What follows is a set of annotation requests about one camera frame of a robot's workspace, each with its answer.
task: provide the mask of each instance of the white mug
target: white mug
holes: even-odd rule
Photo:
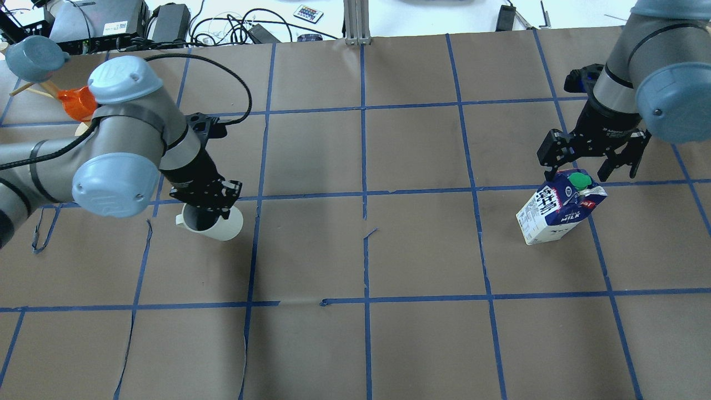
[[[185,228],[190,232],[198,233],[209,238],[217,239],[219,241],[229,241],[234,239],[239,232],[242,230],[245,219],[242,216],[242,212],[235,206],[230,208],[230,217],[224,219],[219,216],[216,221],[207,229],[198,230],[196,225],[196,209],[191,207],[187,209],[188,204],[183,205],[183,210],[180,214],[176,216],[176,225],[181,228]]]

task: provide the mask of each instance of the light blue joint cover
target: light blue joint cover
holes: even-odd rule
[[[69,53],[49,38],[34,35],[7,49],[7,66],[18,78],[33,83],[42,83],[70,60]]]
[[[711,0],[638,0],[632,13],[666,19],[711,19]]]
[[[99,65],[87,85],[99,104],[118,104],[155,92],[163,81],[143,58],[122,56]]]
[[[711,139],[711,64],[679,63],[637,88],[637,108],[652,135],[671,143]]]
[[[74,174],[72,196],[89,212],[126,218],[146,209],[158,178],[158,168],[146,157],[102,154],[85,162]]]

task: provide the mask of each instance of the electronic device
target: electronic device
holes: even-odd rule
[[[13,25],[17,26],[20,23],[20,28],[25,31],[27,35],[42,35],[49,37],[50,31],[52,29],[52,24],[54,23],[54,17],[46,9],[32,9],[30,11],[23,12],[22,14],[14,14],[11,18]],[[7,41],[12,41],[5,34],[3,30],[3,37]]]
[[[148,20],[144,0],[90,0],[64,3],[50,39],[69,54],[123,48],[143,37]]]
[[[496,21],[496,31],[512,31],[513,20],[516,18],[516,7],[501,6],[498,11],[498,20]]]
[[[185,41],[188,34],[190,11],[185,4],[165,4],[158,9],[150,39],[154,42]],[[162,46],[181,48],[185,45]]]
[[[319,22],[319,19],[321,19],[322,16],[324,16],[324,13],[322,11],[314,10],[313,8],[307,7],[302,4],[294,12],[294,16],[297,18],[301,18],[304,21],[316,23],[316,22]]]
[[[259,24],[254,25],[247,33],[254,44],[262,43],[281,43],[276,36],[272,35],[264,26]]]

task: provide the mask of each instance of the black power brick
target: black power brick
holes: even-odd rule
[[[185,4],[165,4],[158,10],[151,40],[153,42],[185,41],[188,34],[190,11]],[[161,46],[161,48],[181,48],[182,44]]]
[[[513,20],[516,18],[516,7],[501,6],[498,11],[498,20],[496,21],[496,31],[512,31]]]

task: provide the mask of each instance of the blue tape grid line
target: blue tape grid line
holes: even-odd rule
[[[17,337],[20,335],[20,329],[22,328],[22,321],[25,319],[25,312],[20,311],[20,315],[17,317],[17,324],[15,324],[15,332],[12,334],[12,340],[10,341],[10,346],[7,349],[7,354],[5,355],[5,362],[2,364],[2,371],[0,371],[0,388],[5,381],[5,374],[7,374],[7,367],[10,365],[10,357],[12,357],[12,352],[15,350],[15,344],[17,343]]]
[[[262,199],[264,197],[264,171],[267,165],[267,144],[269,143],[269,115],[272,108],[272,87],[274,85],[274,61],[277,57],[277,44],[272,44],[272,58],[269,62],[269,85],[267,86],[267,108],[264,113],[264,137],[262,138],[262,163],[260,167],[260,185],[257,195],[257,218],[255,219],[255,234],[252,242],[252,261],[250,263],[250,284],[247,289],[247,310],[245,313],[245,357],[250,348],[250,325],[252,322],[252,301],[255,294],[255,275],[257,272],[257,250],[260,238],[260,221],[262,219]],[[247,360],[245,359],[245,373],[247,373]],[[245,381],[242,380],[239,400],[245,396]]]
[[[553,102],[555,104],[555,109],[558,114],[558,119],[560,120],[561,128],[562,128],[563,132],[568,132],[567,127],[565,126],[565,120],[563,118],[563,114],[560,109],[560,103],[558,102],[557,94],[555,92],[555,86],[553,85],[553,80],[550,75],[548,63],[545,60],[545,53],[543,52],[543,47],[541,46],[540,39],[538,37],[538,32],[536,32],[535,29],[532,30],[532,32],[533,32],[533,37],[536,42],[536,47],[538,47],[538,53],[540,54],[540,60],[543,63],[543,70],[545,71],[545,76],[546,76],[546,79],[548,80],[550,92],[551,92],[551,95],[553,96]],[[632,362],[632,356],[629,352],[629,346],[627,345],[627,338],[624,333],[624,326],[622,325],[622,319],[620,317],[619,310],[617,308],[617,301],[615,300],[615,294],[612,290],[612,283],[611,283],[610,277],[608,276],[608,273],[607,273],[607,266],[605,263],[604,254],[602,252],[602,247],[600,246],[600,239],[597,235],[597,230],[595,229],[595,222],[594,222],[594,219],[592,216],[590,216],[588,218],[588,221],[590,223],[590,228],[592,230],[592,238],[595,243],[595,248],[597,250],[597,255],[598,255],[598,258],[600,261],[600,268],[602,270],[602,275],[605,280],[605,286],[606,286],[607,294],[608,294],[608,297],[610,300],[612,314],[615,319],[615,325],[617,326],[617,332],[620,337],[620,343],[622,346],[622,350],[624,352],[625,361],[627,363],[627,369],[629,371],[630,380],[632,381],[632,387],[634,388],[634,394],[638,400],[641,400],[643,398],[642,392],[640,390],[639,382],[637,380],[637,374],[635,373],[634,363]]]
[[[20,87],[20,82],[21,79],[17,78],[17,81],[15,82],[15,86],[13,86],[12,90],[17,90],[17,88]],[[10,97],[7,99],[7,103],[5,104],[5,109],[2,111],[2,115],[0,115],[0,126],[2,126],[3,121],[5,121],[5,117],[7,116],[8,110],[10,110],[10,104],[12,103],[13,97]]]
[[[363,219],[368,219],[368,148],[365,143],[365,45],[360,45],[360,165],[363,183]]]
[[[54,209],[54,217],[52,218],[52,222],[49,226],[49,231],[47,231],[47,237],[44,240],[44,244],[42,245],[41,249],[33,251],[35,254],[39,254],[40,252],[44,251],[47,246],[49,246],[49,242],[52,240],[52,233],[54,233],[54,228],[57,226],[57,221],[59,220],[59,214],[62,211],[63,208],[65,208],[64,204],[59,204],[57,206],[51,204],[46,207],[43,207],[44,209]]]
[[[615,297],[659,296],[659,295],[711,295],[711,288],[678,288],[678,289],[635,289],[613,290]],[[601,298],[609,296],[607,291],[594,292],[555,292],[555,293],[499,293],[491,296],[480,295],[430,295],[430,296],[392,296],[370,298],[370,303],[380,302],[432,302],[432,301],[488,301],[494,300],[535,300],[535,299],[565,299],[565,298]],[[363,304],[365,298],[325,298],[320,306],[337,304]],[[254,301],[252,307],[277,307],[280,301]],[[247,302],[189,302],[177,304],[130,304],[117,305],[59,305],[59,306],[25,306],[0,307],[0,314],[27,312],[72,312],[72,311],[130,311],[140,310],[197,310],[212,308],[246,308]]]
[[[148,305],[138,305],[137,299],[140,294],[140,286],[142,283],[142,278],[145,269],[145,260],[141,267],[141,272],[139,274],[139,282],[137,285],[137,291],[134,298],[133,305],[87,305],[87,306],[59,306],[59,307],[16,307],[16,308],[0,308],[0,312],[18,312],[19,318],[16,326],[11,345],[9,347],[8,353],[5,358],[5,363],[0,372],[0,385],[5,376],[7,366],[9,365],[10,357],[14,345],[16,343],[17,336],[20,332],[21,324],[24,315],[27,312],[68,312],[68,311],[110,311],[110,310],[131,310],[132,311],[132,323],[135,318],[135,312],[137,310],[180,310],[180,309],[197,309],[197,308],[220,308],[220,307],[245,307],[247,309],[245,317],[245,343],[248,343],[249,335],[249,323],[251,318],[252,307],[275,307],[279,305],[279,302],[254,302],[253,290],[254,290],[254,279],[255,279],[255,268],[256,268],[256,256],[257,256],[257,242],[258,242],[258,232],[260,223],[260,212],[261,203],[263,200],[281,200],[281,199],[303,199],[303,198],[324,198],[324,197],[342,197],[342,196],[362,196],[364,198],[363,210],[364,217],[367,216],[367,197],[368,196],[382,196],[391,194],[431,194],[431,193],[456,193],[471,191],[474,199],[474,210],[475,218],[477,220],[477,230],[479,234],[479,246],[482,257],[483,272],[485,275],[485,284],[487,288],[487,294],[485,295],[441,295],[441,296],[415,296],[415,297],[385,297],[385,298],[370,298],[369,296],[369,278],[368,278],[368,237],[364,238],[364,280],[366,284],[366,292],[364,298],[345,298],[345,299],[324,299],[321,305],[332,305],[332,304],[353,304],[353,303],[363,303],[365,305],[365,334],[366,334],[366,374],[368,375],[368,398],[372,398],[372,380],[370,378],[371,366],[370,366],[370,304],[378,302],[426,302],[426,301],[477,301],[485,300],[489,302],[490,305],[490,318],[492,322],[492,335],[494,339],[494,346],[497,359],[497,368],[500,379],[500,386],[502,392],[502,398],[506,398],[506,386],[503,380],[503,367],[501,363],[501,354],[498,345],[498,335],[496,330],[496,316],[493,309],[494,300],[525,300],[525,299],[546,299],[546,298],[588,298],[588,297],[610,297],[611,305],[614,309],[616,324],[618,325],[619,333],[621,335],[621,341],[623,342],[623,349],[626,353],[626,360],[628,362],[628,367],[630,369],[631,378],[633,379],[633,385],[635,386],[635,392],[638,399],[641,398],[641,393],[636,383],[636,376],[634,373],[634,366],[631,363],[631,358],[629,356],[629,349],[626,345],[626,340],[624,339],[624,331],[621,329],[621,320],[619,319],[619,312],[616,308],[616,296],[632,296],[632,295],[681,295],[681,294],[710,294],[711,288],[688,288],[688,289],[662,289],[662,290],[624,290],[615,291],[612,290],[609,277],[607,276],[606,266],[604,264],[604,257],[602,254],[602,248],[599,245],[599,238],[597,232],[594,228],[594,221],[591,219],[589,222],[591,224],[591,229],[593,230],[594,240],[596,242],[596,247],[601,260],[601,267],[606,281],[607,291],[604,292],[572,292],[572,293],[511,293],[511,294],[492,294],[491,284],[488,281],[488,276],[486,274],[486,262],[483,253],[482,244],[482,230],[481,230],[481,220],[479,218],[479,206],[476,192],[478,191],[506,191],[506,190],[530,190],[538,187],[537,185],[518,185],[518,186],[476,186],[474,182],[474,174],[471,169],[471,156],[469,154],[468,141],[466,136],[466,123],[464,122],[464,105],[483,105],[483,104],[501,104],[501,103],[519,103],[519,102],[550,102],[553,101],[556,107],[556,111],[561,122],[562,129],[567,131],[565,127],[565,121],[562,117],[562,111],[560,109],[560,101],[575,101],[575,100],[586,100],[586,97],[575,97],[575,98],[558,98],[555,92],[555,87],[552,84],[552,78],[545,61],[545,56],[540,45],[540,40],[538,34],[533,32],[535,37],[538,50],[541,55],[541,60],[543,62],[544,70],[546,72],[546,77],[548,79],[549,86],[551,88],[552,96],[551,98],[532,98],[532,99],[518,99],[518,100],[483,100],[483,101],[462,101],[461,91],[459,87],[458,76],[456,74],[456,63],[454,60],[454,53],[451,48],[451,40],[449,35],[447,35],[447,45],[449,49],[450,61],[453,68],[453,74],[455,79],[455,87],[457,91],[457,102],[436,102],[436,103],[425,103],[425,104],[403,104],[403,105],[366,105],[365,104],[365,59],[364,59],[364,48],[361,46],[360,52],[360,72],[361,72],[361,104],[360,107],[332,107],[332,108],[317,108],[317,109],[307,109],[307,110],[270,110],[271,105],[271,93],[272,93],[272,81],[274,72],[274,58],[276,46],[272,46],[272,59],[270,62],[270,72],[269,72],[269,88],[267,93],[267,109],[264,112],[253,112],[255,115],[265,115],[266,127],[264,132],[264,142],[262,145],[262,166],[260,171],[260,190],[258,196],[241,198],[241,201],[257,201],[257,219],[255,221],[255,239],[252,247],[252,264],[250,266],[250,285],[247,302],[212,302],[212,303],[184,303],[184,304],[148,304]],[[178,92],[178,101],[176,102],[178,106],[182,98],[186,76],[188,72],[190,60],[186,60],[186,64],[183,69],[183,77],[181,79],[181,86]],[[20,80],[15,84],[17,88],[20,84]],[[76,122],[73,121],[58,121],[58,122],[37,122],[37,123],[21,123],[21,124],[5,124],[2,122],[10,108],[12,99],[9,99],[6,107],[3,111],[2,116],[0,116],[0,127],[33,127],[42,125],[74,125]],[[417,107],[449,107],[457,106],[460,111],[460,123],[462,126],[463,141],[465,144],[466,160],[468,172],[470,174],[471,187],[469,188],[445,188],[445,189],[415,189],[415,190],[400,190],[400,191],[368,191],[367,181],[366,181],[366,159],[365,159],[365,111],[366,110],[387,110],[387,109],[399,109],[399,108],[417,108]],[[293,195],[279,195],[279,196],[264,196],[263,186],[264,186],[264,165],[266,160],[267,151],[267,131],[269,126],[269,115],[270,114],[292,114],[292,113],[305,113],[305,112],[343,112],[351,110],[361,111],[361,129],[362,129],[362,155],[363,155],[363,190],[360,192],[343,192],[343,193],[322,193],[322,194],[293,194]],[[215,114],[217,116],[231,116],[231,115],[241,115],[240,113],[223,113]],[[688,171],[683,163],[682,157],[680,156],[678,150],[673,146],[675,155],[680,163],[680,166],[684,172],[685,180],[672,180],[672,181],[638,181],[638,182],[608,182],[604,186],[648,186],[648,185],[662,185],[662,184],[689,184],[692,190],[696,204],[700,210],[702,218],[705,222],[707,230],[711,235],[711,226],[707,215],[702,207],[699,197],[693,184],[711,184],[711,179],[691,179]],[[179,201],[173,199],[159,200],[160,190],[156,193],[156,200],[152,202],[155,206],[154,216],[157,215],[158,207],[162,204],[178,204]],[[65,204],[66,208],[78,207],[76,204]],[[56,217],[54,218],[53,224],[48,233],[48,237],[51,235],[54,225],[56,222]],[[144,257],[148,255],[148,248],[146,247],[146,252]],[[244,385],[242,385],[242,390],[240,391],[240,399],[243,397]]]
[[[474,219],[476,220],[476,232],[479,240],[479,255],[481,256],[481,270],[484,277],[484,285],[486,287],[486,296],[489,306],[489,320],[491,323],[491,337],[493,340],[493,351],[496,359],[496,371],[498,373],[498,385],[501,391],[501,398],[506,400],[506,381],[503,374],[503,362],[501,360],[501,346],[498,340],[498,328],[496,325],[496,311],[493,306],[493,297],[491,295],[491,282],[486,271],[486,257],[483,247],[483,230],[481,227],[481,216],[479,214],[479,195],[476,190],[476,180],[474,179],[474,171],[471,167],[471,154],[469,153],[469,138],[466,133],[466,120],[464,118],[464,106],[461,101],[461,88],[459,86],[459,76],[456,69],[456,61],[454,60],[454,50],[451,46],[451,38],[449,34],[445,35],[447,40],[447,50],[449,52],[449,61],[451,63],[452,76],[454,77],[454,87],[456,89],[456,102],[459,108],[459,123],[461,124],[461,138],[464,143],[464,156],[466,158],[466,170],[469,173],[469,183],[471,185],[471,198],[474,203]]]
[[[129,353],[131,351],[131,341],[133,339],[133,329],[136,324],[136,311],[138,307],[139,299],[141,298],[141,288],[143,287],[143,278],[146,274],[146,264],[148,263],[148,254],[151,250],[151,238],[153,237],[153,226],[150,220],[146,220],[148,224],[148,233],[146,235],[146,247],[143,251],[143,258],[141,259],[141,268],[138,273],[138,281],[136,283],[136,292],[134,293],[134,301],[131,307],[131,327],[129,328],[129,339],[126,344],[126,354],[124,355],[124,368],[121,371],[121,377],[119,378],[119,383],[116,385],[116,390],[114,391],[114,400],[118,400],[121,394],[121,385],[124,382],[124,375],[126,374],[126,366],[129,361]]]
[[[613,290],[612,294],[619,296],[655,296],[655,295],[698,295],[711,294],[711,288],[686,288],[686,289],[639,289],[639,290]],[[568,298],[606,298],[609,293],[605,290],[594,292],[556,292],[556,293],[501,293],[492,295],[430,295],[430,296],[393,296],[370,298],[368,301],[377,302],[432,302],[432,301],[489,301],[494,300],[537,300],[537,299],[568,299]],[[321,301],[321,306],[334,304],[362,304],[365,298],[326,298]]]
[[[684,177],[686,178],[685,183],[688,183],[689,189],[691,189],[691,194],[694,196],[694,201],[696,201],[696,207],[699,208],[699,213],[701,214],[701,219],[704,221],[704,225],[706,225],[706,231],[708,232],[709,236],[711,236],[711,224],[709,224],[709,218],[706,214],[706,210],[704,210],[704,206],[701,204],[701,199],[699,199],[699,194],[696,192],[696,188],[694,187],[693,180],[691,179],[691,176],[689,175],[689,170],[686,168],[686,164],[684,164],[684,159],[681,157],[681,153],[679,153],[679,149],[676,147],[675,144],[671,145],[672,150],[674,150],[674,155],[676,156],[677,161],[679,161],[679,167],[681,167],[681,172],[684,173]]]
[[[368,219],[368,165],[366,155],[368,148],[366,146],[366,128],[365,128],[365,45],[360,45],[360,150],[361,150],[361,167],[363,180],[363,220]],[[363,327],[365,329],[365,397],[367,400],[373,400],[373,363],[370,352],[370,261],[368,259],[368,244],[370,235],[375,233],[377,228],[373,229],[368,235],[363,238]]]

